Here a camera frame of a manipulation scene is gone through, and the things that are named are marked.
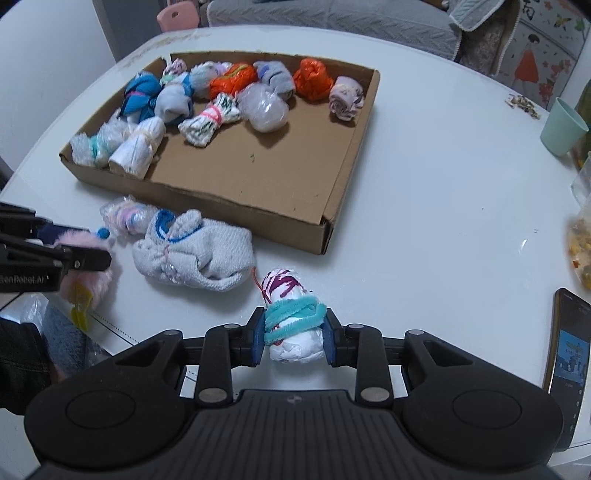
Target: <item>white table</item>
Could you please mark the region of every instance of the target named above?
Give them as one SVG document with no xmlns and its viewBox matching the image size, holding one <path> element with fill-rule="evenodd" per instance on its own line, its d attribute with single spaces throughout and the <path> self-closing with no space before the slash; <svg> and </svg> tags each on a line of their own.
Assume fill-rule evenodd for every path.
<svg viewBox="0 0 591 480">
<path fill-rule="evenodd" d="M 163 34 L 110 69 L 52 124 L 2 194 L 53 221 L 95 229 L 115 194 L 78 182 L 58 152 L 114 91 L 160 56 L 190 50 L 261 50 L 332 57 L 382 79 L 356 172 L 328 253 L 255 240 L 260 275 L 298 271 L 343 324 L 385 336 L 427 330 L 541 385 L 551 305 L 559 287 L 591 300 L 565 256 L 578 211 L 575 172 L 549 154 L 536 121 L 504 100 L 510 90 L 458 64 L 393 43 L 292 27 L 222 27 Z M 115 250 L 116 280 L 91 335 L 116 353 L 168 328 L 201 336 L 245 323 L 262 304 L 252 282 L 215 294 L 154 284 Z M 190 370 L 195 378 L 196 368 Z M 234 372 L 235 390 L 349 388 L 351 369 L 271 364 Z M 397 395 L 404 395 L 394 375 Z M 591 442 L 591 394 L 574 445 Z"/>
</svg>

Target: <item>pink fur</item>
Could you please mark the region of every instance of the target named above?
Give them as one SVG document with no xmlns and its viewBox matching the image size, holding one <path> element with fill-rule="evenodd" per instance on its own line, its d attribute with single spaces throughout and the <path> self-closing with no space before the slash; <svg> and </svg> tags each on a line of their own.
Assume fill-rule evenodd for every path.
<svg viewBox="0 0 591 480">
<path fill-rule="evenodd" d="M 100 248 L 109 250 L 109 244 L 106 240 L 100 239 L 91 232 L 81 232 L 77 230 L 68 230 L 60 235 L 55 245 L 72 245 L 73 247 Z M 65 300 L 74 303 L 74 284 L 80 283 L 92 293 L 92 303 L 90 307 L 95 309 L 105 296 L 109 289 L 109 284 L 113 279 L 113 272 L 108 268 L 104 272 L 84 272 L 70 270 L 61 282 L 60 296 Z"/>
</svg>

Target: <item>white towel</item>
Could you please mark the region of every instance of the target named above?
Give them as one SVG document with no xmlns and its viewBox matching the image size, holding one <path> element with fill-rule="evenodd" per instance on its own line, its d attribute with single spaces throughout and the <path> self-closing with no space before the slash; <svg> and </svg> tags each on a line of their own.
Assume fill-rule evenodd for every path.
<svg viewBox="0 0 591 480">
<path fill-rule="evenodd" d="M 199 210 L 176 220 L 169 210 L 159 210 L 133 256 L 142 275 L 220 292 L 249 278 L 255 264 L 249 230 L 202 218 Z"/>
<path fill-rule="evenodd" d="M 166 133 L 164 121 L 154 116 L 140 122 L 109 159 L 111 171 L 143 179 Z"/>
</svg>

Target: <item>gray sofa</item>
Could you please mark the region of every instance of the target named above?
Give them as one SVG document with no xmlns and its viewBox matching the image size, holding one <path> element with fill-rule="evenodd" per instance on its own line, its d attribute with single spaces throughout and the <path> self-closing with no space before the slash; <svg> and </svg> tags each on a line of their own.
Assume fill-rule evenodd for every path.
<svg viewBox="0 0 591 480">
<path fill-rule="evenodd" d="M 444 12 L 420 0 L 213 0 L 202 20 L 220 25 L 298 25 L 393 41 L 448 60 L 457 57 L 462 31 L 478 28 L 503 0 L 452 0 Z"/>
</svg>

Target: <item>blue gripper pad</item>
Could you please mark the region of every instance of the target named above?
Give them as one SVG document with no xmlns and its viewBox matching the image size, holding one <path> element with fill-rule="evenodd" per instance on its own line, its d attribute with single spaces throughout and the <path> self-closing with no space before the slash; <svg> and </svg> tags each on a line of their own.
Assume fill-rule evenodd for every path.
<svg viewBox="0 0 591 480">
<path fill-rule="evenodd" d="M 252 338 L 252 359 L 255 365 L 261 363 L 262 353 L 265 349 L 265 312 L 258 319 Z"/>
<path fill-rule="evenodd" d="M 324 323 L 322 324 L 322 338 L 324 341 L 324 355 L 329 365 L 335 361 L 336 347 L 335 347 L 335 333 L 330 326 L 330 322 L 326 315 L 324 316 Z"/>
</svg>

